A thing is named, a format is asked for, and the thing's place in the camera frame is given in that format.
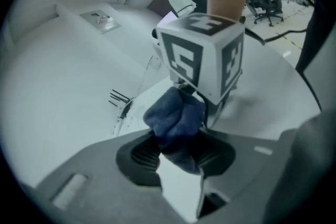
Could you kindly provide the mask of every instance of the gray surface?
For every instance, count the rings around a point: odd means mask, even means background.
[[[265,162],[265,165],[253,178],[248,187],[229,204],[204,217],[197,223],[262,223],[267,202],[284,171],[293,138],[294,131],[284,132],[282,138],[278,141],[277,150],[275,150],[271,158]],[[206,180],[205,184],[208,189],[217,188],[219,194],[225,193],[226,191],[221,187],[221,184],[218,184],[218,181],[216,182],[213,178]]]
[[[320,112],[304,80],[281,55],[246,36],[243,74],[212,130],[277,140]]]
[[[36,188],[50,200],[73,173],[88,177],[87,184],[67,207],[82,223],[185,223],[170,207],[160,188],[139,187],[120,172],[115,154],[120,146],[148,130],[100,142],[80,151]]]
[[[304,75],[312,86],[322,110],[336,108],[336,26]]]
[[[53,206],[52,203],[44,199],[41,195],[37,194],[32,187],[25,184],[20,185],[26,196],[30,199],[30,201],[38,206],[38,208],[48,220],[57,224],[81,224],[80,221],[71,218],[66,212],[60,211],[57,207]]]
[[[285,161],[292,138],[290,135],[285,135],[278,143],[214,131],[205,132],[231,144],[236,150],[237,157],[228,171],[220,176],[208,177],[203,188],[203,194],[215,190],[225,197],[227,202],[235,201],[237,198],[240,200],[239,194],[245,191],[271,159],[273,154],[258,152],[255,150],[256,146],[280,153],[282,160]],[[73,173],[80,173],[87,176],[88,180],[67,206],[68,217],[83,223],[95,224],[185,223],[162,196],[161,188],[141,187],[131,183],[120,173],[115,163],[115,156],[121,145],[146,133],[148,130],[88,146],[45,178],[38,185],[37,193],[51,200]],[[274,166],[282,167],[277,163],[274,163]],[[268,175],[264,176],[264,180],[268,180]],[[259,186],[258,191],[262,192],[265,198],[270,196],[272,188],[266,191]],[[264,200],[258,206],[264,207],[263,202]],[[216,211],[214,215],[223,215],[220,212],[227,211],[228,206],[230,204]]]

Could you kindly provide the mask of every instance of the floor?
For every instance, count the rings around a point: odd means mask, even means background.
[[[252,13],[245,7],[243,11],[243,15],[246,16],[245,25],[263,39],[277,36],[288,30],[303,30],[307,27],[312,16],[313,7],[305,7],[293,1],[288,2],[283,0],[282,11],[283,14],[280,14],[280,16],[284,18],[284,21],[281,22],[280,19],[271,18],[274,26],[270,27],[269,21],[266,18],[257,24],[254,24]],[[299,60],[305,37],[306,33],[290,33],[280,39],[268,43],[267,46],[280,53],[293,67],[295,67]]]

